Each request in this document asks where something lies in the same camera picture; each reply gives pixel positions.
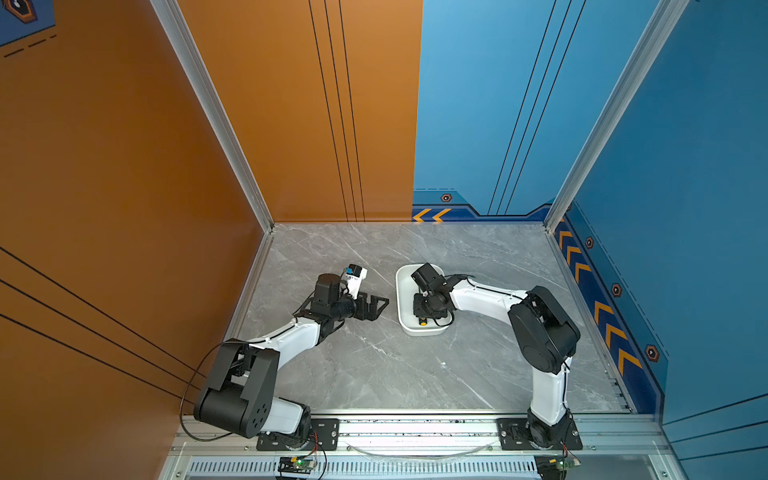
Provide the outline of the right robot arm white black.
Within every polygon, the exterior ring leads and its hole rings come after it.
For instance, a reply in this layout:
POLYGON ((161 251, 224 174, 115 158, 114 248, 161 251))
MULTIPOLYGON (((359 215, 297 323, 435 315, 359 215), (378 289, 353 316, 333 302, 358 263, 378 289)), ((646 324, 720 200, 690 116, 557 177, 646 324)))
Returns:
POLYGON ((429 264, 408 265, 397 273, 398 316, 410 335, 438 335, 457 311, 481 314, 511 326, 532 368, 532 399, 522 425, 503 425, 504 440, 534 449, 583 448, 567 386, 581 333, 554 295, 543 286, 508 290, 478 283, 467 274, 445 276, 429 264))

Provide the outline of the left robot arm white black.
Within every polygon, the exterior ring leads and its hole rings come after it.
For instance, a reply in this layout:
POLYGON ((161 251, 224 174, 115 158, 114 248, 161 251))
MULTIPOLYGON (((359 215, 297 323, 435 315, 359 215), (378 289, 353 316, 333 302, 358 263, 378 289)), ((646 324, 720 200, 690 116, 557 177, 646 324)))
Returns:
POLYGON ((273 437, 290 449, 311 442, 311 408, 277 397, 277 376, 289 361, 320 345, 348 319, 378 319, 389 299, 362 292, 366 276, 367 270, 355 264, 341 275, 321 274, 287 325, 261 338, 229 339, 214 348, 216 357, 193 417, 230 435, 273 437))

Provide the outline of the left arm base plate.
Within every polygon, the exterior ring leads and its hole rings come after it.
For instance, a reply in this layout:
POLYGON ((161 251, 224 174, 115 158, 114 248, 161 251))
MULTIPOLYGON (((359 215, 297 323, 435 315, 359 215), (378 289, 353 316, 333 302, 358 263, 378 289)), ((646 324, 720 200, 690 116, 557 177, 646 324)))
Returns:
POLYGON ((338 418, 311 418, 292 434, 261 433, 257 436, 257 450, 264 452, 321 452, 335 451, 338 446, 340 420, 338 418))

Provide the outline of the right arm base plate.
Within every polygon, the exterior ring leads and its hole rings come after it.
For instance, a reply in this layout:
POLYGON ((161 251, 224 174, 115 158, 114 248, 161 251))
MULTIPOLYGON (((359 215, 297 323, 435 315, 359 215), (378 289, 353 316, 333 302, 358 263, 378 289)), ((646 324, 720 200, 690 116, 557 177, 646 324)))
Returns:
POLYGON ((553 426, 535 416, 496 420, 501 447, 506 451, 583 449, 580 432, 572 413, 567 412, 553 426))

